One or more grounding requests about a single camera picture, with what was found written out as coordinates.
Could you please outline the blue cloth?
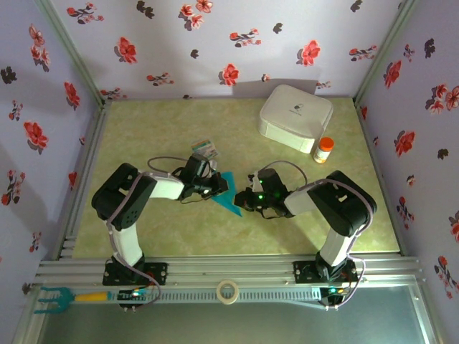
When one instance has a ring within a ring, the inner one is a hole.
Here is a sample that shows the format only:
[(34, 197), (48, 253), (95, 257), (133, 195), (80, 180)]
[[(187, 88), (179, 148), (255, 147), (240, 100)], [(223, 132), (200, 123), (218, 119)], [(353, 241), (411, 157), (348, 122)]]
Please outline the blue cloth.
[(234, 198), (237, 193), (237, 190), (233, 172), (224, 172), (222, 174), (222, 177), (227, 182), (228, 190), (217, 196), (211, 197), (211, 200), (215, 201), (217, 204), (224, 207), (226, 210), (231, 211), (233, 214), (242, 217), (241, 208), (234, 205)]

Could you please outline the small printed packet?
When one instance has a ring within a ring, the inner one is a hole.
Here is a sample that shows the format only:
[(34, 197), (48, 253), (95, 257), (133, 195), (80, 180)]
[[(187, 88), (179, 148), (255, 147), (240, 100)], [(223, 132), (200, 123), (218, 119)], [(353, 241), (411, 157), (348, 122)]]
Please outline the small printed packet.
[(191, 149), (194, 153), (204, 156), (211, 160), (218, 156), (218, 151), (215, 144), (210, 139), (197, 140), (191, 144)]

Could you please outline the orange capped pill bottle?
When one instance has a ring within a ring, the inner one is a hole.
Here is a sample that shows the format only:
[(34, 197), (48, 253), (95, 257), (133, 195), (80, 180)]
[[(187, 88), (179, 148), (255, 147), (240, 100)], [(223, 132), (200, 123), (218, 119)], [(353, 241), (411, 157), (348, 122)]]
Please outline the orange capped pill bottle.
[(313, 159), (317, 163), (325, 163), (333, 150), (334, 141), (330, 137), (323, 137), (319, 140)]

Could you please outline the white plastic container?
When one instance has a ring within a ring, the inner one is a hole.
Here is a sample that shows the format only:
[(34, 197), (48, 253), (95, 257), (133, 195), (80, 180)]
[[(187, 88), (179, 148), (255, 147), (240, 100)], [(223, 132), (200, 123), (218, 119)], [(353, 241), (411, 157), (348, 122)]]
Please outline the white plastic container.
[(332, 103), (289, 85), (278, 85), (259, 113), (261, 135), (309, 154), (333, 114)]

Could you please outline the white tape roll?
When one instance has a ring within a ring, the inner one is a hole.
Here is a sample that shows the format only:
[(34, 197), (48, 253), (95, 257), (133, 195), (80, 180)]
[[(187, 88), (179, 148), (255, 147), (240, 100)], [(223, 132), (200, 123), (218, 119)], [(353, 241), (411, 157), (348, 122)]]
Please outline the white tape roll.
[[(233, 289), (234, 292), (233, 292), (231, 297), (225, 297), (224, 296), (223, 289), (225, 287), (231, 287)], [(217, 299), (223, 305), (232, 305), (238, 300), (238, 298), (240, 296), (240, 289), (239, 289), (238, 285), (234, 281), (229, 280), (229, 279), (224, 279), (217, 285), (216, 296), (217, 296)]]

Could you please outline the teal yellow garden fork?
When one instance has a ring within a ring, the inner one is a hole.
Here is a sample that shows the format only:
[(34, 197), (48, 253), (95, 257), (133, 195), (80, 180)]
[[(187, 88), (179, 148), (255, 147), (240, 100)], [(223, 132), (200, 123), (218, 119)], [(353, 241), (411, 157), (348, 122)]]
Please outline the teal yellow garden fork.
[(39, 298), (38, 302), (47, 305), (47, 308), (34, 310), (34, 315), (60, 314), (73, 302), (105, 302), (113, 296), (113, 293), (110, 291), (75, 294), (67, 287), (40, 287), (40, 290), (51, 292), (53, 296), (51, 298)]

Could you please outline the long aluminium mounting rail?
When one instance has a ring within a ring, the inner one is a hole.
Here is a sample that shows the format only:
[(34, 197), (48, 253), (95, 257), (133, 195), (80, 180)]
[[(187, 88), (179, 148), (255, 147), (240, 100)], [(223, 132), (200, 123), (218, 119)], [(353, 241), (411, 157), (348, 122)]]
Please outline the long aluminium mounting rail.
[[(313, 261), (311, 255), (236, 255), (202, 257), (157, 257), (148, 262), (168, 265), (165, 288), (211, 288), (222, 280), (240, 287), (294, 288), (293, 263)], [(34, 277), (36, 285), (77, 287), (102, 286), (104, 259), (43, 261)], [(360, 254), (356, 271), (363, 287), (392, 287), (425, 281), (419, 259), (398, 254)]]

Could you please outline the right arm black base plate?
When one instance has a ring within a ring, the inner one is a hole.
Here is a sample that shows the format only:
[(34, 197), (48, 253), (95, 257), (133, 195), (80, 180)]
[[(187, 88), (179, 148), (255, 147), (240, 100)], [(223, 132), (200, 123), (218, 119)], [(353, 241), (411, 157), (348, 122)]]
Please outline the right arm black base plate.
[(351, 260), (345, 260), (341, 265), (328, 267), (313, 261), (295, 261), (293, 276), (296, 284), (328, 283), (328, 282), (357, 282), (359, 276), (356, 265)]

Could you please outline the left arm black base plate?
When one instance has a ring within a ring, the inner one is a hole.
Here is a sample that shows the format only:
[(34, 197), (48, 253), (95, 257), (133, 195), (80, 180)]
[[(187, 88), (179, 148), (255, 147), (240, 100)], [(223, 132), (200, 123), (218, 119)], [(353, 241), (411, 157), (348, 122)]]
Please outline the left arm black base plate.
[[(154, 278), (160, 285), (165, 285), (168, 265), (164, 262), (140, 262), (134, 266), (142, 273)], [(153, 282), (143, 275), (132, 271), (120, 262), (106, 262), (102, 284), (104, 286), (151, 285)]]

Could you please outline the aluminium side rail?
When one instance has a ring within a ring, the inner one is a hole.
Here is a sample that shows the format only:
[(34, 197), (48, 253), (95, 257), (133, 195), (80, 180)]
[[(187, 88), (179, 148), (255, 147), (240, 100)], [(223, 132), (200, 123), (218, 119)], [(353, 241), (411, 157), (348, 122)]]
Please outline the aluminium side rail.
[(370, 229), (372, 238), (378, 241), (376, 250), (378, 252), (396, 252), (398, 255), (405, 256), (406, 247), (400, 236), (401, 232), (397, 217), (391, 212), (392, 201), (387, 198), (387, 187), (377, 160), (376, 146), (373, 144), (372, 136), (366, 128), (366, 122), (362, 115), (363, 107), (354, 98), (352, 100), (366, 141), (367, 150), (372, 160), (372, 182), (377, 185), (374, 187), (377, 191), (372, 194), (378, 206), (377, 219)]
[(51, 260), (72, 258), (73, 246), (75, 245), (81, 217), (85, 208), (85, 202), (89, 193), (89, 187), (93, 174), (93, 166), (97, 158), (100, 140), (103, 136), (107, 114), (110, 105), (102, 104), (93, 114), (87, 132), (85, 144), (78, 157), (74, 171), (77, 172), (75, 184), (69, 187), (69, 193), (65, 199), (62, 210), (60, 227), (55, 247), (51, 253)]

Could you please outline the aluminium corner post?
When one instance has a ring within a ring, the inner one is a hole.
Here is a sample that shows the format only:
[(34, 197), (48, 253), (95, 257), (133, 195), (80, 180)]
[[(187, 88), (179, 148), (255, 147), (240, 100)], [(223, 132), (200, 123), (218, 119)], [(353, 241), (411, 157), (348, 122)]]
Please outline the aluminium corner post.
[(355, 96), (353, 97), (354, 104), (359, 103), (367, 90), (370, 88), (370, 85), (375, 78), (378, 69), (382, 65), (384, 58), (390, 53), (392, 45), (397, 40), (398, 36), (404, 31), (404, 27), (407, 25), (410, 17), (412, 16), (412, 12), (415, 10), (420, 1), (421, 0), (401, 1), (395, 19), (392, 22), (387, 35), (383, 39), (381, 47), (379, 48), (377, 55), (374, 58), (371, 67), (369, 68), (369, 71), (366, 73)]
[(100, 96), (99, 91), (96, 88), (95, 83), (93, 82), (92, 77), (90, 76), (89, 69), (85, 65), (80, 53), (77, 50), (72, 38), (70, 37), (68, 31), (65, 28), (62, 20), (60, 19), (58, 13), (56, 12), (54, 6), (50, 0), (33, 0), (37, 5), (38, 9), (41, 11), (44, 18), (48, 21), (49, 25), (54, 30), (62, 46), (65, 48), (65, 51), (72, 60), (75, 69), (79, 76), (81, 76), (86, 88), (98, 104), (100, 108), (105, 106), (105, 101)]

